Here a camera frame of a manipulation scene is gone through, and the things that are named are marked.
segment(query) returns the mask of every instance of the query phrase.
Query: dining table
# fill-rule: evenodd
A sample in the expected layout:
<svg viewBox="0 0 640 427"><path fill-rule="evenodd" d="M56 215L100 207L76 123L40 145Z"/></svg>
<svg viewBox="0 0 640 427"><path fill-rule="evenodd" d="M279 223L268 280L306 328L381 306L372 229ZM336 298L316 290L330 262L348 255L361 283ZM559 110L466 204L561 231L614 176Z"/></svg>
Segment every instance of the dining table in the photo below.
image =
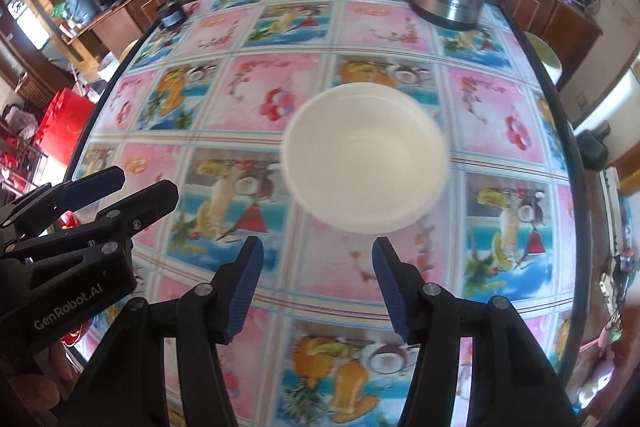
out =
<svg viewBox="0 0 640 427"><path fill-rule="evenodd" d="M566 383L588 299L590 245L576 232L588 229L584 172L558 93L501 6L484 4L469 32L426 22L408 0L183 6L184 24L156 22L120 65L66 178L125 172L121 190L76 213L83 223L154 182L177 185L175 211L134 238L132 295L152 303L208 282L245 238L261 239L264 267L244 327L218 346L241 426L388 427L408 394L418 346L389 321L372 269L376 236L306 213L281 171L296 111L354 82L414 99L449 147L433 210L386 234L399 258L460 298L507 297ZM85 360L130 297L94 318L75 346ZM175 340L164 348L180 425ZM464 338L454 427L466 424L471 374Z"/></svg>

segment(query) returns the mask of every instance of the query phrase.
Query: screw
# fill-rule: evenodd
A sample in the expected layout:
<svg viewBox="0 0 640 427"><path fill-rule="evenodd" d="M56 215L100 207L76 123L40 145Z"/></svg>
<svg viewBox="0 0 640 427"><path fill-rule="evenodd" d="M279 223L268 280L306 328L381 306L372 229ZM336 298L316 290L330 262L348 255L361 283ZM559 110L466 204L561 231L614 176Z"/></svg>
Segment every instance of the screw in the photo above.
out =
<svg viewBox="0 0 640 427"><path fill-rule="evenodd" d="M505 310L509 307L509 301L505 297L502 297L501 295L494 297L494 300L492 301L492 303L499 310Z"/></svg>
<svg viewBox="0 0 640 427"><path fill-rule="evenodd" d="M436 295L440 295L442 288L440 288L436 283L429 282L422 287L422 291L431 297L435 297Z"/></svg>
<svg viewBox="0 0 640 427"><path fill-rule="evenodd" d="M204 297L206 295L209 295L212 291L213 291L213 286L210 285L207 282L204 282L202 284L198 284L193 291L195 292L196 295L200 296L200 297Z"/></svg>
<svg viewBox="0 0 640 427"><path fill-rule="evenodd" d="M143 299L142 297L134 297L127 303L127 306L132 311L138 311L144 305L145 299Z"/></svg>
<svg viewBox="0 0 640 427"><path fill-rule="evenodd" d="M102 253L110 254L118 249L118 244L115 241L110 241L102 245Z"/></svg>

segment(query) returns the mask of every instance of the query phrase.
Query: fruit print tablecloth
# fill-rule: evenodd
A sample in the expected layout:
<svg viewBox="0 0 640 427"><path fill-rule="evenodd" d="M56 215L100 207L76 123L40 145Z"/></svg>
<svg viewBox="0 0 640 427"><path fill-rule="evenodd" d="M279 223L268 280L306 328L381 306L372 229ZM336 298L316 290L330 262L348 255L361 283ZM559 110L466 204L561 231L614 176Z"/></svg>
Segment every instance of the fruit print tablecloth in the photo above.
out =
<svg viewBox="0 0 640 427"><path fill-rule="evenodd" d="M466 299L510 298L552 362L566 341L575 279L572 195L540 84L495 6L457 33L406 0L199 0L176 32L156 30L114 80L74 177L111 165L120 192L178 185L176 211L136 237L137 295L180 296L232 261L247 235L265 245L244 330L220 347L239 423L394 425L417 349L391 330L370 252L305 214L280 174L282 133L300 105L348 82L395 87L422 104L451 150L436 209L388 236L426 281ZM80 346L89 357L122 303ZM463 426L470 341L452 425ZM175 346L166 386L179 400Z"/></svg>

